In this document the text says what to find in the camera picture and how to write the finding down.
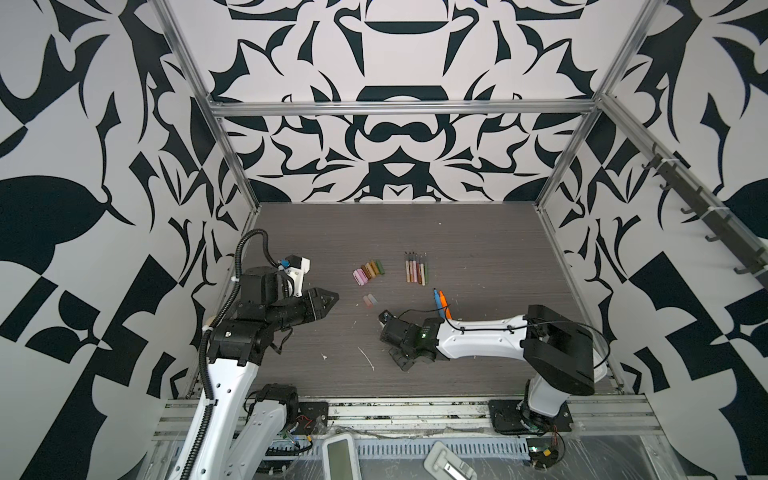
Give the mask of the light pink pen cap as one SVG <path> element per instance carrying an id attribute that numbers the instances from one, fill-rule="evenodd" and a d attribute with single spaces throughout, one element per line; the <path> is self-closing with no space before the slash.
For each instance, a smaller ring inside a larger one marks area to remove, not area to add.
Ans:
<path id="1" fill-rule="evenodd" d="M 359 286 L 364 286 L 366 284 L 366 279 L 360 274 L 358 270 L 353 271 L 353 277 Z"/>

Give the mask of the blue highlighter marker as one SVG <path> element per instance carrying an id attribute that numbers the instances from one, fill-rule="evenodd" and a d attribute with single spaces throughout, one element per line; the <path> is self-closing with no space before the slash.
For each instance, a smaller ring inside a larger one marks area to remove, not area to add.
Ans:
<path id="1" fill-rule="evenodd" d="M 433 290 L 433 297 L 434 297 L 435 304 L 436 304 L 436 311 L 438 312 L 438 314 L 440 315 L 441 318 L 445 319 L 446 318 L 446 314 L 445 314 L 445 306 L 446 306 L 446 304 L 443 302 L 442 296 L 441 296 L 440 292 L 437 289 Z"/>

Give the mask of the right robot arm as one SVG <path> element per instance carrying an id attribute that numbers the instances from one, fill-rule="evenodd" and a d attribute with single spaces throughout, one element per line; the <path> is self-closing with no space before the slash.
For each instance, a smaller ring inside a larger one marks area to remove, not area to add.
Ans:
<path id="1" fill-rule="evenodd" d="M 437 312 L 420 325 L 388 310 L 379 314 L 380 340 L 398 367 L 468 357 L 523 361 L 535 371 L 517 408 L 529 430 L 553 422 L 570 397 L 593 395 L 608 374 L 608 355 L 597 347 L 602 333 L 544 305 L 500 320 L 460 321 L 445 307 Z"/>

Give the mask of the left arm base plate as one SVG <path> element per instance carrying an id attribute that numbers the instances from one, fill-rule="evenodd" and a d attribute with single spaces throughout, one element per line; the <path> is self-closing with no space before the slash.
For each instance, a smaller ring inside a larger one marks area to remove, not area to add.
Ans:
<path id="1" fill-rule="evenodd" d="M 307 436 L 319 433 L 327 425 L 329 403 L 326 401 L 300 401 L 289 423 L 289 433 Z"/>

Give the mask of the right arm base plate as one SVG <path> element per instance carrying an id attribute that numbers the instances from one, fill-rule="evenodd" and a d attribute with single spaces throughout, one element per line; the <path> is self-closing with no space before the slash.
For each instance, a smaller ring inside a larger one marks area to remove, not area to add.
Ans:
<path id="1" fill-rule="evenodd" d="M 567 403 L 561 405 L 554 417 L 531 411 L 524 400 L 493 399 L 488 402 L 488 409 L 493 430 L 502 435 L 542 436 L 555 430 L 572 431 L 572 415 Z"/>

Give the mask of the orange highlighter marker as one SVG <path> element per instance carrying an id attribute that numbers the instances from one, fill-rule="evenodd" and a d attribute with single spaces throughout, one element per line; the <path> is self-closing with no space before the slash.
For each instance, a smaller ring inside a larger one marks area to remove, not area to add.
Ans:
<path id="1" fill-rule="evenodd" d="M 450 312 L 449 304 L 448 304 L 448 301 L 446 299 L 445 294 L 441 290 L 438 291 L 438 297 L 439 297 L 439 300 L 440 300 L 440 303 L 441 303 L 441 313 L 442 313 L 442 316 L 445 319 L 447 319 L 447 320 L 451 320 L 452 319 L 452 315 L 451 315 L 451 312 Z"/>

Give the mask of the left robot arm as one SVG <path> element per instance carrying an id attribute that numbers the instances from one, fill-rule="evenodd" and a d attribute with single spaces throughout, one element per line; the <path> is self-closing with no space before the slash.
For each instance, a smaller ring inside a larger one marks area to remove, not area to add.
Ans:
<path id="1" fill-rule="evenodd" d="M 251 479 L 278 435 L 295 425 L 294 387 L 251 387 L 265 354 L 283 350 L 276 333 L 290 336 L 325 318 L 339 300 L 335 292 L 304 289 L 309 267 L 296 255 L 276 260 L 263 229 L 247 231 L 238 242 L 232 291 L 203 328 L 202 394 L 170 478 Z"/>

